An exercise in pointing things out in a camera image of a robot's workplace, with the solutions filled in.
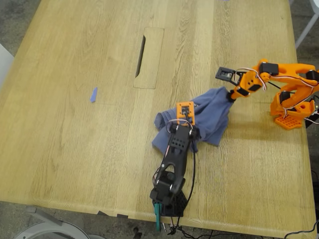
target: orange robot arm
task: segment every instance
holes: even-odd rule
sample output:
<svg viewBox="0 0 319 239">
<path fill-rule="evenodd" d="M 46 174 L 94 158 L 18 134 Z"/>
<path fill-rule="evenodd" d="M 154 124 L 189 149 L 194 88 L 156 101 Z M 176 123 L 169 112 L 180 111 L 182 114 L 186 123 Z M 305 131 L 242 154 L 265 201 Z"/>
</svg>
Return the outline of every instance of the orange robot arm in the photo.
<svg viewBox="0 0 319 239">
<path fill-rule="evenodd" d="M 306 74 L 306 78 L 299 76 L 299 73 Z M 276 93 L 270 107 L 271 115 L 279 115 L 275 122 L 286 129 L 301 127 L 302 120 L 316 111 L 313 99 L 305 101 L 314 92 L 319 91 L 319 73 L 312 65 L 272 64 L 262 59 L 253 68 L 240 68 L 234 71 L 220 67 L 216 78 L 235 85 L 228 95 L 229 101 L 235 101 L 238 97 L 248 97 L 260 88 L 266 90 L 266 83 L 269 81 L 286 83 L 280 88 L 280 92 Z"/>
</svg>

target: gray floor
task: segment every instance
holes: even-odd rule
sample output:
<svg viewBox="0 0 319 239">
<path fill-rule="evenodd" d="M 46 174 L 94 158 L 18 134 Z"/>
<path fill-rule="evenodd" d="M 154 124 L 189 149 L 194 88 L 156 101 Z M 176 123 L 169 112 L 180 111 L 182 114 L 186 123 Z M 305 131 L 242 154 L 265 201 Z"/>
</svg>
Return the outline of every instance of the gray floor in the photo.
<svg viewBox="0 0 319 239">
<path fill-rule="evenodd" d="M 27 27 L 36 11 L 40 0 L 0 0 L 0 44 L 12 55 L 15 55 Z M 295 38 L 297 38 L 313 15 L 308 0 L 295 0 L 292 5 L 292 19 Z M 304 42 L 297 50 L 298 61 L 313 64 L 319 69 L 319 21 L 312 28 Z M 307 129 L 310 158 L 313 170 L 319 172 L 319 148 L 316 138 L 319 126 L 312 125 Z M 33 225 L 36 219 L 24 213 L 25 206 L 0 202 L 0 239 L 11 239 L 18 232 Z M 84 229 L 88 234 L 97 234 L 107 239 L 133 238 L 133 228 L 139 227 L 143 233 L 142 238 L 184 238 L 180 232 L 174 236 L 167 236 L 165 232 L 155 231 L 155 224 L 144 221 L 119 219 L 108 216 L 98 216 L 83 213 L 68 212 L 55 209 L 43 209 L 60 220 L 74 223 Z M 184 228 L 188 233 L 197 237 L 201 234 L 210 234 L 209 230 L 197 228 Z M 217 236 L 216 238 L 253 239 L 261 237 L 251 235 Z"/>
</svg>

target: chair leg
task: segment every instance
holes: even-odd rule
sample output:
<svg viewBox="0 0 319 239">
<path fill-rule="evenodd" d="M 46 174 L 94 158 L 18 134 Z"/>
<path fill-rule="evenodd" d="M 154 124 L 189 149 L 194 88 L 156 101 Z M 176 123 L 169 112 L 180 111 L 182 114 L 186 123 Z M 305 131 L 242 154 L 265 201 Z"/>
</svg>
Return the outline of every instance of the chair leg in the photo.
<svg viewBox="0 0 319 239">
<path fill-rule="evenodd" d="M 303 32 L 301 33 L 300 37 L 298 38 L 298 40 L 296 41 L 296 49 L 299 47 L 300 43 L 303 41 L 303 39 L 305 38 L 305 36 L 308 34 L 308 32 L 310 31 L 310 29 L 312 28 L 312 26 L 314 25 L 314 23 L 316 22 L 316 20 L 318 19 L 318 14 L 313 15 L 313 17 L 311 18 L 311 20 L 308 22 L 307 26 L 305 27 L 305 29 L 303 30 Z"/>
</svg>

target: table surface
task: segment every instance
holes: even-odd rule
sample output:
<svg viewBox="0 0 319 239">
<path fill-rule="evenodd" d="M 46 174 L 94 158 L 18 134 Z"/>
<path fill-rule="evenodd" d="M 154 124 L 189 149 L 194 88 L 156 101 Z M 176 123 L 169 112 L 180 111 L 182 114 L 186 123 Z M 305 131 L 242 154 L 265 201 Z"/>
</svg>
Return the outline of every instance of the table surface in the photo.
<svg viewBox="0 0 319 239">
<path fill-rule="evenodd" d="M 154 221 L 156 113 L 231 89 L 218 67 L 261 58 L 297 61 L 287 0 L 42 0 L 0 93 L 0 200 Z M 198 144 L 182 225 L 272 237 L 312 228 L 306 131 L 273 123 L 275 91 L 238 99 L 220 145 Z M 185 195 L 191 175 L 189 154 Z"/>
</svg>

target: orange bracket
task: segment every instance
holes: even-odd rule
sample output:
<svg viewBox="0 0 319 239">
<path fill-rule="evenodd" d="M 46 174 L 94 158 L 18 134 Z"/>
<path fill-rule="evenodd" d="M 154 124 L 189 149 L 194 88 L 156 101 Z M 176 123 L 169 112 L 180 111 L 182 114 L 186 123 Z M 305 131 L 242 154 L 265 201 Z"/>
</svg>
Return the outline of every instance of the orange bracket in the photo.
<svg viewBox="0 0 319 239">
<path fill-rule="evenodd" d="M 188 101 L 188 102 L 178 102 L 176 104 L 176 115 L 177 119 L 186 119 L 185 114 L 187 114 L 189 121 L 192 125 L 195 125 L 195 114 L 194 114 L 194 102 Z"/>
</svg>

